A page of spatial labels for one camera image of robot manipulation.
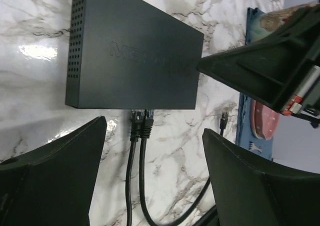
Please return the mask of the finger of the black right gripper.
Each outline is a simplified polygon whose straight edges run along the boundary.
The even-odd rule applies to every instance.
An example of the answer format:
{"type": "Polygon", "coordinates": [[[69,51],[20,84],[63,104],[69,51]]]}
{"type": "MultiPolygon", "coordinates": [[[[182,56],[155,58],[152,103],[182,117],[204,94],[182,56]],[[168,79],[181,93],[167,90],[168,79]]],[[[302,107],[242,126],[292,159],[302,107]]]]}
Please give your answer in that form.
{"type": "Polygon", "coordinates": [[[280,113],[320,64],[320,6],[298,9],[265,38],[206,56],[197,69],[280,113]]]}

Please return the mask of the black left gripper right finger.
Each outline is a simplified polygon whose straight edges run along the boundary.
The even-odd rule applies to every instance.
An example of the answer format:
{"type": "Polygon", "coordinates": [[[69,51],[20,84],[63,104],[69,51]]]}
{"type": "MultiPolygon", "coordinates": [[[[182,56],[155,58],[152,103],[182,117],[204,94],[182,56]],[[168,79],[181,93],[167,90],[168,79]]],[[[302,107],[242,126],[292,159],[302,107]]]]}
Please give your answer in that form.
{"type": "Polygon", "coordinates": [[[267,160],[206,128],[203,148],[222,226],[318,226],[320,175],[267,160]]]}

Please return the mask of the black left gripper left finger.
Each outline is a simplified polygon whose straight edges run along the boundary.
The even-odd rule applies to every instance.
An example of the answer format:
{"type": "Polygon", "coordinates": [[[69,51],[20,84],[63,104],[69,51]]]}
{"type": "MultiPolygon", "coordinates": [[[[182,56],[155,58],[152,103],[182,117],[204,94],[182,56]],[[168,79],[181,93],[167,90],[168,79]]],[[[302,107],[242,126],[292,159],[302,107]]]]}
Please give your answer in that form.
{"type": "Polygon", "coordinates": [[[3,226],[87,226],[107,122],[73,132],[0,165],[3,226]]]}

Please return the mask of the black network switch box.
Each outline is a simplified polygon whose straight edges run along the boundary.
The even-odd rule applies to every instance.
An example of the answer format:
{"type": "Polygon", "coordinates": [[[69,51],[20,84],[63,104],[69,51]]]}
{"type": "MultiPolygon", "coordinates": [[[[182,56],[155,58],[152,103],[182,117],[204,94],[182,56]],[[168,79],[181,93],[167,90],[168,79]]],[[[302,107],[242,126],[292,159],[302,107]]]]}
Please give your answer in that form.
{"type": "Polygon", "coordinates": [[[204,35],[143,0],[72,0],[65,104],[193,110],[204,35]]]}

